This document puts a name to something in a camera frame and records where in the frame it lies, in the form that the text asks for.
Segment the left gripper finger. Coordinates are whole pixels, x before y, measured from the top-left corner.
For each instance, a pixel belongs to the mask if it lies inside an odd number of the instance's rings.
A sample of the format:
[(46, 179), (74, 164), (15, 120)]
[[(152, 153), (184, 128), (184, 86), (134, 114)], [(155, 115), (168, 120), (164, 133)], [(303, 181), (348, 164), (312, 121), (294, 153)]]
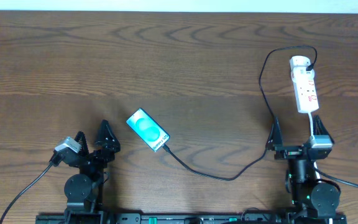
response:
[(119, 152), (121, 150), (121, 144), (114, 135), (109, 122), (105, 119), (101, 121), (94, 145), (111, 152)]
[(87, 156), (89, 154), (89, 150), (84, 132), (78, 131), (74, 140), (80, 145), (78, 154), (83, 157)]

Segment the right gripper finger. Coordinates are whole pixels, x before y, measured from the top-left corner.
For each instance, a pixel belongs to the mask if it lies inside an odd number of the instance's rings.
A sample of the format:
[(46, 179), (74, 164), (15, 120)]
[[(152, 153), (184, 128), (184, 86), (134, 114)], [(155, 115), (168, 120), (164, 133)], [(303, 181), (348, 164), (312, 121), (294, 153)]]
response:
[(278, 147), (283, 146), (282, 132), (277, 117), (274, 117), (272, 128), (268, 136), (265, 148), (269, 151), (276, 151)]
[(325, 128), (321, 118), (319, 117), (319, 115), (314, 115), (312, 118), (312, 124), (313, 124), (313, 128), (312, 128), (312, 134), (313, 135), (327, 135), (327, 136), (331, 136), (328, 132), (328, 130)]

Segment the blue Galaxy smartphone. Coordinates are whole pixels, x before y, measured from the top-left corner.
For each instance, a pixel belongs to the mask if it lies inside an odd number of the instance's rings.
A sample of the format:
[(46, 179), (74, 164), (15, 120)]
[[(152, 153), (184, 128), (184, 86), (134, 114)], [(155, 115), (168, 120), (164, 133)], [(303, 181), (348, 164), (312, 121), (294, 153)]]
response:
[(126, 123), (154, 152), (170, 139), (170, 135), (142, 108), (131, 115)]

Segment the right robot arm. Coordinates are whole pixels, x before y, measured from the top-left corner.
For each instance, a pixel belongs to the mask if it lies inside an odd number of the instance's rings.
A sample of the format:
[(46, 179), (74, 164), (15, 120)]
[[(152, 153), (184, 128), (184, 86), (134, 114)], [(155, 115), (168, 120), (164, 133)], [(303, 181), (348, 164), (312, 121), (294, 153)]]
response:
[(275, 117), (265, 145), (275, 153), (274, 159), (288, 162), (285, 187), (293, 207), (282, 214), (283, 223), (329, 223), (336, 217), (341, 189), (333, 181), (322, 179), (314, 164), (327, 158), (334, 140), (318, 115), (312, 117), (312, 125), (313, 135), (304, 144), (285, 146)]

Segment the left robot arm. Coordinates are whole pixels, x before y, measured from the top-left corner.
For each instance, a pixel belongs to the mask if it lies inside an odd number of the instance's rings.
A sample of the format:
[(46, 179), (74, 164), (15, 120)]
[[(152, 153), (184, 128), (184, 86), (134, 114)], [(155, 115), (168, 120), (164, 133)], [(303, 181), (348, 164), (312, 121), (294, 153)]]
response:
[(78, 168), (79, 173), (65, 183), (64, 193), (67, 208), (63, 223), (112, 223), (114, 215), (103, 208), (103, 187), (109, 174), (104, 170), (121, 150), (117, 137), (109, 122), (102, 120), (94, 145), (90, 152), (84, 132), (79, 131), (74, 138), (62, 139), (53, 151), (50, 164), (58, 166), (64, 162)]

